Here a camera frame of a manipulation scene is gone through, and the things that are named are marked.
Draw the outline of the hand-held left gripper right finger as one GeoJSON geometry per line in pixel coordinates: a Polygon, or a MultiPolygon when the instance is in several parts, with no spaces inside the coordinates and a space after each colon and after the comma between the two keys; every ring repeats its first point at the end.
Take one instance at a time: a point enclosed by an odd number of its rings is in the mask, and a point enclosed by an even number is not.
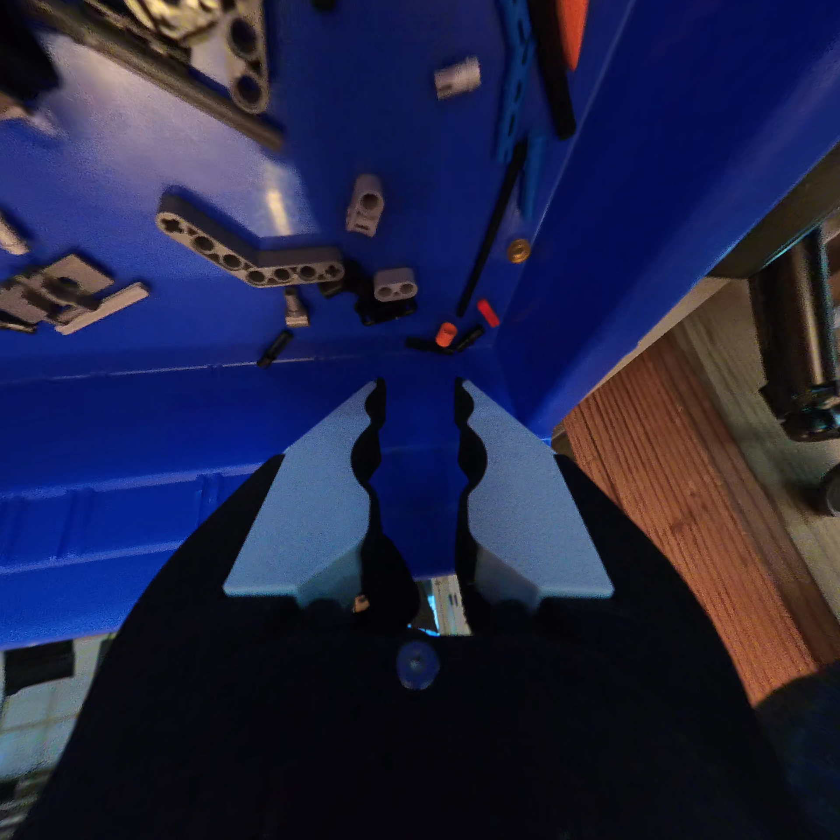
{"type": "Polygon", "coordinates": [[[473,382],[457,380],[457,568],[489,605],[614,594],[552,449],[473,382]]]}

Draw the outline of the black thin axle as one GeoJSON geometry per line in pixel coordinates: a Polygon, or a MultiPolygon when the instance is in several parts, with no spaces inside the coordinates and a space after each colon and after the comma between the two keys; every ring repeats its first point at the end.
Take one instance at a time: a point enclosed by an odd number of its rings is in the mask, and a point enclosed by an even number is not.
{"type": "Polygon", "coordinates": [[[490,220],[486,227],[486,232],[479,246],[474,265],[469,273],[465,287],[458,299],[455,315],[459,319],[466,315],[469,303],[476,291],[480,277],[496,241],[499,228],[508,209],[513,189],[518,181],[520,173],[522,172],[528,150],[528,140],[520,140],[515,143],[513,147],[511,159],[507,165],[505,174],[500,184],[500,190],[497,195],[497,200],[493,206],[490,220]]]}

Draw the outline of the grey three-hole liftarm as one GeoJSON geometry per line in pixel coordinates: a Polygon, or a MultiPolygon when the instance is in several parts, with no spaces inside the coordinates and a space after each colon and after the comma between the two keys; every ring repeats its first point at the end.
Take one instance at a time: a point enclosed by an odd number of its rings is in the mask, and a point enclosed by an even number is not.
{"type": "Polygon", "coordinates": [[[270,99],[264,3],[224,1],[222,9],[228,93],[240,110],[259,116],[270,99]]]}

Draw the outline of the orange connector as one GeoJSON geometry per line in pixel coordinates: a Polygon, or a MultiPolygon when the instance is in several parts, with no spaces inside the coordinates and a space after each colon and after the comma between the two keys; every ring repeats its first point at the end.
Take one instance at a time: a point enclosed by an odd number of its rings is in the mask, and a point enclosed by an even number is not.
{"type": "Polygon", "coordinates": [[[590,2],[563,0],[555,1],[554,5],[563,58],[567,68],[575,71],[580,61],[590,2]]]}

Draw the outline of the blue plastic parts bin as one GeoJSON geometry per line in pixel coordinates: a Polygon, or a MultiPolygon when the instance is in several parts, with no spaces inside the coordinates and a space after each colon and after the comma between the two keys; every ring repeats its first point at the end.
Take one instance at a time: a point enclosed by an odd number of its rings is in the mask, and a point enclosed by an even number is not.
{"type": "Polygon", "coordinates": [[[2,279],[78,253],[150,296],[69,336],[2,331],[2,647],[108,631],[236,483],[361,385],[387,387],[376,487],[416,574],[452,561],[463,484],[444,453],[454,379],[534,433],[588,396],[838,141],[838,2],[590,2],[552,130],[534,63],[517,141],[547,135],[537,205],[518,186],[474,299],[500,317],[451,357],[410,350],[455,310],[497,200],[507,48],[497,2],[267,2],[277,154],[56,31],[59,76],[2,122],[2,211],[31,248],[2,279]],[[479,59],[439,101],[434,71],[479,59]],[[357,177],[376,234],[348,233],[357,177]],[[294,286],[311,326],[268,369],[284,287],[258,289],[164,235],[165,193],[260,249],[337,248],[409,268],[416,312],[366,328],[354,297],[294,286]],[[516,238],[531,245],[508,261],[516,238]]]}

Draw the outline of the dark grey long axle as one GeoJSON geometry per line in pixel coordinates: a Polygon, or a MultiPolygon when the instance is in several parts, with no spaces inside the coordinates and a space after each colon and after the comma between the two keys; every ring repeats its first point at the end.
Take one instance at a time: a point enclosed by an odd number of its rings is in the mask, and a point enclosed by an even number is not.
{"type": "Polygon", "coordinates": [[[234,104],[228,93],[228,74],[226,92],[221,92],[195,68],[193,54],[205,43],[218,42],[226,61],[221,20],[205,35],[178,43],[144,27],[124,2],[30,1],[22,5],[26,14],[42,25],[93,49],[264,149],[280,150],[284,141],[282,131],[263,120],[266,112],[251,115],[234,104]]]}

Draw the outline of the small white pin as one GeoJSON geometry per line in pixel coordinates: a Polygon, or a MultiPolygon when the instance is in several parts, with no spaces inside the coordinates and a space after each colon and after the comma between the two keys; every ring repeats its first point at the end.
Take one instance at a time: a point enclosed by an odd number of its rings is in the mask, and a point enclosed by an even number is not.
{"type": "Polygon", "coordinates": [[[434,71],[434,88],[439,101],[471,93],[480,85],[480,62],[476,56],[434,71]]]}

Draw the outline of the dark grey bent beam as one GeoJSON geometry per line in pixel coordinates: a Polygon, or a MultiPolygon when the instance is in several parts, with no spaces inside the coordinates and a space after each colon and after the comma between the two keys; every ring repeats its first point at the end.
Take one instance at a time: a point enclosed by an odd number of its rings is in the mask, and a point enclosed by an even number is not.
{"type": "Polygon", "coordinates": [[[161,197],[155,224],[170,239],[253,288],[338,282],[345,275],[335,247],[258,248],[173,193],[161,197]]]}

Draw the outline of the black short axle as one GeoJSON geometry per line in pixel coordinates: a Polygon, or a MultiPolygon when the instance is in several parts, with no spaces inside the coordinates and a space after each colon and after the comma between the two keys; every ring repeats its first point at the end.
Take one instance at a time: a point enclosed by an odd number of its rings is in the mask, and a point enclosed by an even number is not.
{"type": "Polygon", "coordinates": [[[560,2],[528,1],[528,9],[553,131],[559,140],[565,141],[574,135],[576,119],[568,78],[570,68],[565,55],[560,2]]]}

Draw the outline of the light grey axle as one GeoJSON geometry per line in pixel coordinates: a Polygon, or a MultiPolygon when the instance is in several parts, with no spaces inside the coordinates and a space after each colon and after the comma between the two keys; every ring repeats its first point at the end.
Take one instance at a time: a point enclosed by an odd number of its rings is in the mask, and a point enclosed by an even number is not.
{"type": "Polygon", "coordinates": [[[55,326],[57,333],[70,335],[85,329],[96,322],[104,320],[121,310],[124,310],[142,300],[148,298],[151,289],[141,281],[134,282],[126,288],[120,289],[113,294],[102,298],[94,311],[85,311],[68,321],[68,323],[55,326]]]}

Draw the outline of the black office chair frame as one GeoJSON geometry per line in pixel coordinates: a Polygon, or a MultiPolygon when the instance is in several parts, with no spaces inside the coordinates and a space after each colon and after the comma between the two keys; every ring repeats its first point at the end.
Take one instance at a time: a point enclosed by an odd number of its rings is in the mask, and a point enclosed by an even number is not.
{"type": "Polygon", "coordinates": [[[823,226],[818,225],[749,280],[765,382],[761,396],[787,438],[839,439],[839,373],[823,226]]]}

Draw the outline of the grey track link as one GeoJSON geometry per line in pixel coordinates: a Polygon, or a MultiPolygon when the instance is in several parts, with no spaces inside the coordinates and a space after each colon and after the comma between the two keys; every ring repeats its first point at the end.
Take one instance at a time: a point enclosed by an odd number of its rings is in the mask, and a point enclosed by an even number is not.
{"type": "Polygon", "coordinates": [[[75,254],[26,269],[1,283],[1,329],[32,334],[41,323],[64,327],[99,309],[98,294],[113,284],[113,278],[75,254]]]}

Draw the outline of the person's dark knit sweater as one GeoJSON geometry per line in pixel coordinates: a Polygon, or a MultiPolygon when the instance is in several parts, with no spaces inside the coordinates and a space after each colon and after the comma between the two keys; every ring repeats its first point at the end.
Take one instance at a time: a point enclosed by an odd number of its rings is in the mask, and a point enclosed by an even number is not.
{"type": "Polygon", "coordinates": [[[839,662],[766,696],[756,712],[820,838],[839,838],[839,662]]]}

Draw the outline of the grey two-hole connector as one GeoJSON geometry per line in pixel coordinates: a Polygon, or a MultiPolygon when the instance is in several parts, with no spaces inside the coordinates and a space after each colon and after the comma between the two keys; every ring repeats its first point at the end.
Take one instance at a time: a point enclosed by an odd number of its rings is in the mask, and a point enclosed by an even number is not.
{"type": "Polygon", "coordinates": [[[381,179],[372,173],[359,175],[345,216],[348,233],[372,238],[382,218],[385,201],[381,179]]]}

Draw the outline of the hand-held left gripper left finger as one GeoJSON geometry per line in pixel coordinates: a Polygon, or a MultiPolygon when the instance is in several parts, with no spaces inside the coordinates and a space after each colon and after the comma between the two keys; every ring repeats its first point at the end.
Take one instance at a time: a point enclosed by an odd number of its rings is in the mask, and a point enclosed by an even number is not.
{"type": "Polygon", "coordinates": [[[334,408],[283,453],[266,497],[224,582],[233,598],[290,597],[351,607],[362,591],[361,551],[371,497],[352,468],[373,429],[366,403],[378,381],[334,408]]]}

